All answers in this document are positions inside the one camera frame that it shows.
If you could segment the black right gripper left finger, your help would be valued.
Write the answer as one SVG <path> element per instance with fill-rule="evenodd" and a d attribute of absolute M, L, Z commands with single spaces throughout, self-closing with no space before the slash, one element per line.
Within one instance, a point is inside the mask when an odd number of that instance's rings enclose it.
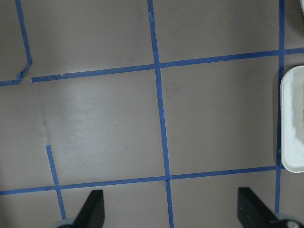
<path fill-rule="evenodd" d="M 102 228 L 105 222 L 103 190 L 93 190 L 74 220 L 75 228 Z"/>

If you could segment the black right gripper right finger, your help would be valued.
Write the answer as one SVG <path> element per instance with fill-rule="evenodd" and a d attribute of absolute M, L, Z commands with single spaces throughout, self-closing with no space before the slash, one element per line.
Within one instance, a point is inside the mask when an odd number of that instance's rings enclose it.
<path fill-rule="evenodd" d="M 274 228 L 279 224 L 275 214 L 249 187 L 239 187 L 237 193 L 237 218 L 243 228 Z"/>

